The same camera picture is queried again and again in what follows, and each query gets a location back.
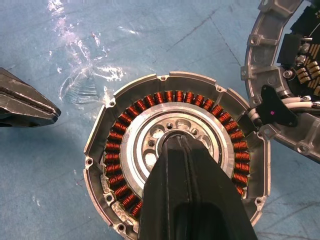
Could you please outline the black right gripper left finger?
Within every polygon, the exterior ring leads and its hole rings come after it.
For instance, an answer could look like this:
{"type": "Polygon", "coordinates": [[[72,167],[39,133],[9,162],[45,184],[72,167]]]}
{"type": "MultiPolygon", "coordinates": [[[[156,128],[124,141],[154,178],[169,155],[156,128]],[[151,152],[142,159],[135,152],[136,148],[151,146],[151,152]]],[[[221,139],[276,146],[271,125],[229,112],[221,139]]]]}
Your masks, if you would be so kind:
{"type": "Polygon", "coordinates": [[[188,240],[190,209],[186,174],[188,136],[171,136],[147,178],[139,217],[140,240],[188,240]]]}

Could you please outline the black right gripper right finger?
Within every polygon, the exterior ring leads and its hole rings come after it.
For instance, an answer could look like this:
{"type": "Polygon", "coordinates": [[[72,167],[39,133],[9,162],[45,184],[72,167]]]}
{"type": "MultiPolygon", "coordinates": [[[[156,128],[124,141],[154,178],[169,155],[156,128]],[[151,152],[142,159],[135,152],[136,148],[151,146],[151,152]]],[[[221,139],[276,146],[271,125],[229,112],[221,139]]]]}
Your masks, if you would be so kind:
{"type": "Polygon", "coordinates": [[[230,178],[192,137],[180,137],[189,189],[178,208],[180,240],[255,240],[257,235],[230,178]]]}

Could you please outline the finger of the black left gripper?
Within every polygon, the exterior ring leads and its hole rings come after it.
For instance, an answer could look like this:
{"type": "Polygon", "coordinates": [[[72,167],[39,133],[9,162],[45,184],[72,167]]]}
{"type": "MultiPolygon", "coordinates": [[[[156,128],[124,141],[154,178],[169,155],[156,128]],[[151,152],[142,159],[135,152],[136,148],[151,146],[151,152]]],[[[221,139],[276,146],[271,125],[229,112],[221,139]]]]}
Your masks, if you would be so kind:
{"type": "Polygon", "coordinates": [[[3,67],[0,68],[0,92],[6,93],[10,97],[14,97],[45,112],[55,115],[61,114],[60,109],[49,99],[3,67]]]}
{"type": "Polygon", "coordinates": [[[0,126],[35,128],[54,124],[61,110],[43,95],[0,95],[0,126]]]}

